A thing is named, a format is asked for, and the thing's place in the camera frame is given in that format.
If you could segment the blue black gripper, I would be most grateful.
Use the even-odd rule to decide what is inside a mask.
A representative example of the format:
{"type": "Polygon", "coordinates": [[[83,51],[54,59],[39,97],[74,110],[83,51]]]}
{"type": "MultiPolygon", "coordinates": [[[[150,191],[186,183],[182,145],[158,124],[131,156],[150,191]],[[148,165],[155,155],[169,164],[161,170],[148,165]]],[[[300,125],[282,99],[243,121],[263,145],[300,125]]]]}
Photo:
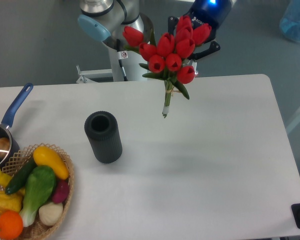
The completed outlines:
{"type": "MultiPolygon", "coordinates": [[[[216,38],[218,28],[224,22],[235,3],[235,0],[195,0],[190,9],[184,15],[190,17],[194,29],[203,24],[209,24],[211,26],[211,32],[208,40],[214,40],[216,38]]],[[[168,17],[167,31],[169,34],[175,34],[178,22],[178,17],[168,17]]],[[[216,41],[211,41],[208,49],[202,52],[192,53],[189,56],[189,60],[200,60],[216,53],[220,49],[221,46],[216,41]]]]}

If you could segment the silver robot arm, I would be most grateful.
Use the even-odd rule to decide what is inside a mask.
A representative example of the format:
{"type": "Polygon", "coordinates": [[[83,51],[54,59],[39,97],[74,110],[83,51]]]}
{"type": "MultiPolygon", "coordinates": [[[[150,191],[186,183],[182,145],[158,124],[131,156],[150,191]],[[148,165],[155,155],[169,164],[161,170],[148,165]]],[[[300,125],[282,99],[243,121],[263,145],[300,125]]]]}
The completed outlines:
{"type": "MultiPolygon", "coordinates": [[[[196,61],[220,50],[215,42],[216,31],[234,6],[233,0],[196,0],[186,12],[193,27],[204,23],[212,26],[207,50],[192,54],[186,63],[197,66],[196,61]]],[[[82,14],[78,17],[80,28],[108,49],[111,68],[102,70],[78,70],[78,83],[89,83],[94,79],[111,77],[114,82],[143,81],[147,70],[139,66],[144,59],[137,53],[126,51],[127,41],[123,37],[124,27],[141,31],[145,40],[151,39],[154,25],[150,18],[140,12],[138,0],[82,0],[79,3],[82,14]]]]}

